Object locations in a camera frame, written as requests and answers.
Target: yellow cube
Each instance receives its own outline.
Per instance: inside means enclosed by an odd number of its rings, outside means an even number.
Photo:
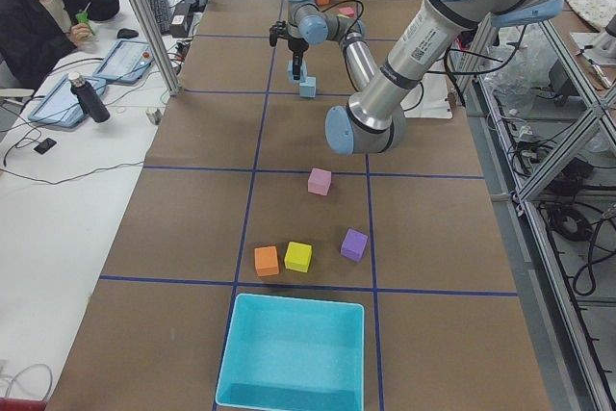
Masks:
[[[287,253],[285,254],[285,267],[288,270],[308,272],[310,258],[312,257],[312,246],[309,244],[289,242]]]

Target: black water bottle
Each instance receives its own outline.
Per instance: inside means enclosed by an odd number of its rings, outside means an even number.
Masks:
[[[85,114],[90,115],[95,122],[105,122],[109,119],[107,107],[90,82],[78,72],[69,73],[68,80],[70,81],[70,91],[77,95],[79,106]]]

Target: blue bin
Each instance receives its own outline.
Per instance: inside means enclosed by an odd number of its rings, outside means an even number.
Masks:
[[[238,295],[216,402],[266,411],[363,411],[364,307]]]

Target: keyboard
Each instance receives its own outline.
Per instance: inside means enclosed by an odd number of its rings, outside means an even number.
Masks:
[[[147,0],[154,13],[154,19],[158,24],[161,34],[168,34],[169,25],[171,24],[171,10],[167,0]]]

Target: man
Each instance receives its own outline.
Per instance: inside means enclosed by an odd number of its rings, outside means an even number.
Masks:
[[[36,90],[61,57],[90,37],[75,14],[105,20],[119,11],[118,0],[0,0],[0,54],[26,89]]]

